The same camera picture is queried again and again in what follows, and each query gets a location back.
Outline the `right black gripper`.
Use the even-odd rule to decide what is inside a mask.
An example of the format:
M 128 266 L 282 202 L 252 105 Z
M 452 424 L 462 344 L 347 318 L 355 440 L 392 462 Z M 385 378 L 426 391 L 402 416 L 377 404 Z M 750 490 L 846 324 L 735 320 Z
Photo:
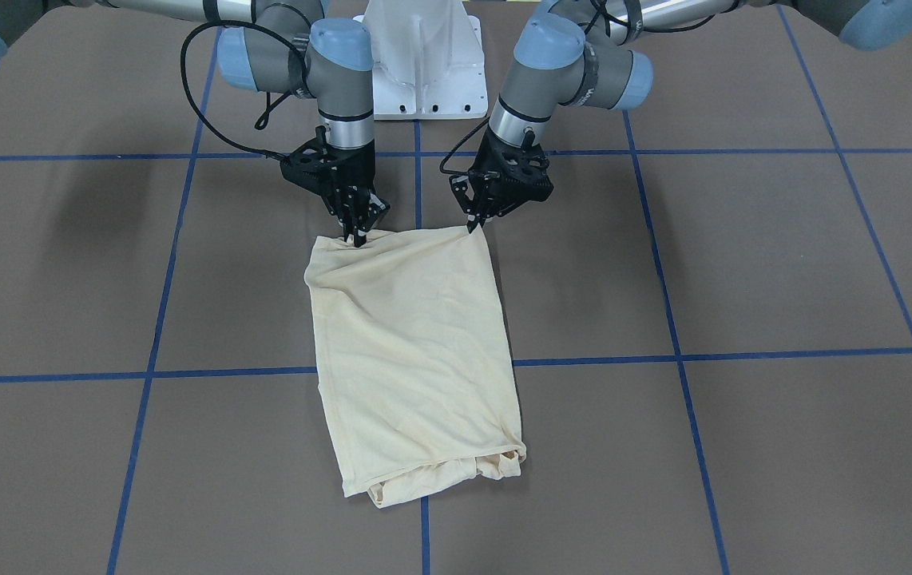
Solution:
M 375 191 L 375 141 L 357 149 L 338 149 L 338 160 L 332 169 L 331 191 L 321 194 L 329 212 L 349 208 L 349 234 L 354 247 L 367 241 L 379 219 L 390 211 L 390 205 Z

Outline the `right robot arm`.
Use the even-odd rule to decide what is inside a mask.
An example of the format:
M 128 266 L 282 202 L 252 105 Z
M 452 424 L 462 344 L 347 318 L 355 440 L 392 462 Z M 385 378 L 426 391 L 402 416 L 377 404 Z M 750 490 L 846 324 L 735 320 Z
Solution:
M 360 248 L 390 210 L 375 191 L 375 99 L 371 37 L 361 22 L 329 18 L 331 1 L 0 1 L 0 59 L 48 12 L 102 5 L 196 22 L 180 48 L 187 101 L 212 135 L 280 163 L 282 177 L 317 194 Z M 255 129 L 289 96 L 316 101 L 320 126 L 290 153 L 242 145 L 216 130 L 194 101 L 185 70 L 188 48 L 205 30 L 223 29 L 216 63 L 226 83 L 266 93 Z

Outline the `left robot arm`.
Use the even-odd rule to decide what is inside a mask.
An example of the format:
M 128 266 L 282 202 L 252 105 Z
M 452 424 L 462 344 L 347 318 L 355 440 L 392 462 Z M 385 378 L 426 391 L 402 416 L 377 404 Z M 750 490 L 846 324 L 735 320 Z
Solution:
M 630 110 L 653 87 L 650 59 L 628 44 L 689 32 L 744 1 L 542 1 L 523 26 L 512 62 L 466 170 L 449 170 L 468 232 L 553 192 L 541 145 L 559 106 Z

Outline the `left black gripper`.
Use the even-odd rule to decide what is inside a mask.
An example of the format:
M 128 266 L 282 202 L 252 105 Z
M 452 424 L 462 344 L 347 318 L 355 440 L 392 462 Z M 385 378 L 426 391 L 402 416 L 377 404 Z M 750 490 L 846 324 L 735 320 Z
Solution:
M 485 128 L 471 167 L 488 172 L 489 177 L 471 185 L 468 174 L 449 175 L 452 193 L 467 215 L 468 233 L 529 201 L 548 200 L 554 190 L 548 175 L 548 157 L 532 129 L 526 129 L 520 145 L 510 145 Z

